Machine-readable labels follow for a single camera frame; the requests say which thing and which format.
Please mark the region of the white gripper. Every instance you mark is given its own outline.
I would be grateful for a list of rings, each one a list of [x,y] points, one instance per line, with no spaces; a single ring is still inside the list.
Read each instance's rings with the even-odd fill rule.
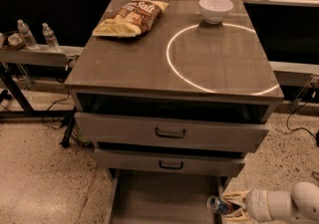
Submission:
[[[224,219],[230,222],[247,222],[250,216],[258,222],[288,221],[297,213],[291,193],[287,191],[240,190],[224,192],[221,198],[235,205],[245,205],[247,212],[238,209],[224,216]]]

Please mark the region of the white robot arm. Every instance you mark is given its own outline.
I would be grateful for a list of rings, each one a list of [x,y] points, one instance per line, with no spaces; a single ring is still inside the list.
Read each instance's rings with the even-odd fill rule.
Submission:
[[[238,206],[224,214],[227,221],[319,224],[319,187],[310,182],[296,183],[291,191],[252,189],[224,193],[222,199]]]

